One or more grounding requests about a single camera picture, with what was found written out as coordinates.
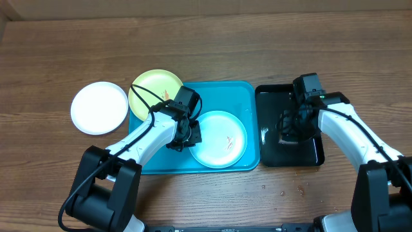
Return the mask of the green sponge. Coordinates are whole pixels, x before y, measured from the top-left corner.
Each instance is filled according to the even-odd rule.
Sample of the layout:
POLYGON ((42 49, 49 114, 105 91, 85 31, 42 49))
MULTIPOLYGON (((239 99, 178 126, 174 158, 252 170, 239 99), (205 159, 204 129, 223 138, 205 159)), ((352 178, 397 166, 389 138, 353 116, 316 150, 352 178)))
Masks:
POLYGON ((281 137, 279 138, 280 144, 299 144, 299 141, 294 137, 281 137))

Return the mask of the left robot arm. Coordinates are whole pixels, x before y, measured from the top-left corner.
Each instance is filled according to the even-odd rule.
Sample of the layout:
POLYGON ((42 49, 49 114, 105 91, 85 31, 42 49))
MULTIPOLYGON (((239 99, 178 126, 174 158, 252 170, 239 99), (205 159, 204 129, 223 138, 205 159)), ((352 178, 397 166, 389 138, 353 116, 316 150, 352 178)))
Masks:
POLYGON ((143 166, 163 147, 182 151, 201 142, 192 114, 198 99, 159 102, 123 140, 106 149, 90 146, 80 160, 70 194, 58 214, 87 224, 87 231, 144 231, 134 215, 143 166))

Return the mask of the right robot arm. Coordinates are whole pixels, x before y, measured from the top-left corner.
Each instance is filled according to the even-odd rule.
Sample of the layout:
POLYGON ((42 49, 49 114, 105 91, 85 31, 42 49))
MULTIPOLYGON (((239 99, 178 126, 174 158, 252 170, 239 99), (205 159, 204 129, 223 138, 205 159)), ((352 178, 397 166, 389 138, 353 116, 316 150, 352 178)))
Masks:
POLYGON ((279 141, 297 144, 324 133, 357 172, 351 208, 314 220, 314 231, 411 231, 411 158, 388 146, 340 92, 285 110, 279 141))

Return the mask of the white plate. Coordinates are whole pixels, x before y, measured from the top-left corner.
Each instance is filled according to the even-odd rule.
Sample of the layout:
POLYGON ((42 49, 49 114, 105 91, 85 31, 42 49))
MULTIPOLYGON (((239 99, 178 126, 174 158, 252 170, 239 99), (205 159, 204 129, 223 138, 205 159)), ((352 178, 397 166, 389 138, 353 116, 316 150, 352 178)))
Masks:
POLYGON ((81 132, 103 135, 117 129, 128 111, 128 99, 121 87, 112 82, 94 82, 73 98, 70 116, 81 132))

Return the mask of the light blue plate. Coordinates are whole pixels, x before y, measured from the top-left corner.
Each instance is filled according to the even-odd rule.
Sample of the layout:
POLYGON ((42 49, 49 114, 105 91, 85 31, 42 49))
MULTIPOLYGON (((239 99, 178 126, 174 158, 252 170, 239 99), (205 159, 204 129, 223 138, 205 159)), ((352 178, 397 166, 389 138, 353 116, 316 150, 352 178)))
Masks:
POLYGON ((209 111, 198 122, 201 142, 189 150, 200 164, 221 169, 242 158, 247 148, 247 132, 236 116, 226 111, 209 111))

